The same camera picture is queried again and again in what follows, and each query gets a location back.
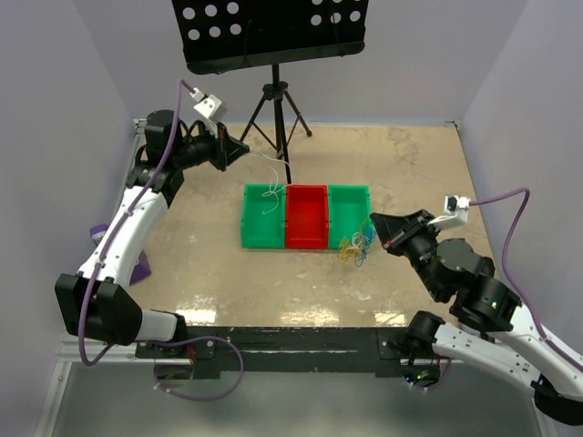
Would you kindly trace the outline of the green bin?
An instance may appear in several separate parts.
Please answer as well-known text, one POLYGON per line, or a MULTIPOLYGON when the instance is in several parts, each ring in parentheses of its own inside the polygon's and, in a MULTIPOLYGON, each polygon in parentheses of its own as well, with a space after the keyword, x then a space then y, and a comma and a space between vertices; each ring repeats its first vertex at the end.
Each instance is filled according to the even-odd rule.
POLYGON ((247 184, 240 218, 241 245, 246 249, 282 249, 285 228, 285 187, 247 184))
POLYGON ((372 212, 369 188, 363 185, 329 185, 328 249, 337 250, 344 238, 370 225, 372 212))

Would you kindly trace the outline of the red bin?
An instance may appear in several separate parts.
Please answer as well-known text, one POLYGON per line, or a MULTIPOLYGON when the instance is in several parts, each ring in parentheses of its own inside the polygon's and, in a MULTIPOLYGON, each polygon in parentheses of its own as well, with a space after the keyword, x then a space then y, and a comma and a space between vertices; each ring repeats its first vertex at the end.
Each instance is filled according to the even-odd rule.
POLYGON ((325 185, 292 184, 286 188, 286 249, 327 249, 328 190, 325 185))

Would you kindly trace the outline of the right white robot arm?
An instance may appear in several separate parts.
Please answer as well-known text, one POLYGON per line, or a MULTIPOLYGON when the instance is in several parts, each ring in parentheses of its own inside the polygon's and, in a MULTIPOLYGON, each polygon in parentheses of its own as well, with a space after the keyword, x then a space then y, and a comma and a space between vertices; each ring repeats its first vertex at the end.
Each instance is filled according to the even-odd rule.
POLYGON ((467 223, 466 207, 439 217, 424 209, 407 216, 374 212, 370 220, 383 248, 406 257, 432 299, 449 304, 461 324, 418 311, 401 345, 410 358, 432 352, 464 361, 524 390, 547 417, 581 425, 581 355, 558 351, 544 338, 526 303, 496 278, 493 260, 464 239, 437 238, 467 223))

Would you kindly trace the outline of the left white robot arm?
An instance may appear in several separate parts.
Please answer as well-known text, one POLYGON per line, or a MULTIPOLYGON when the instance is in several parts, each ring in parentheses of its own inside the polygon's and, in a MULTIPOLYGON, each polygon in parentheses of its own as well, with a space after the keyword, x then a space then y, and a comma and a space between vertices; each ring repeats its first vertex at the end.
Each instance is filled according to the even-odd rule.
POLYGON ((107 344, 153 340, 169 357, 189 346, 178 314, 142 309, 129 295, 133 270, 148 235, 168 211, 184 171, 209 162, 224 171, 249 147, 231 137, 217 106, 198 107, 197 135, 184 135, 171 110, 148 115, 145 144, 129 171, 120 207, 95 251, 74 274, 62 274, 55 292, 66 332, 107 344))

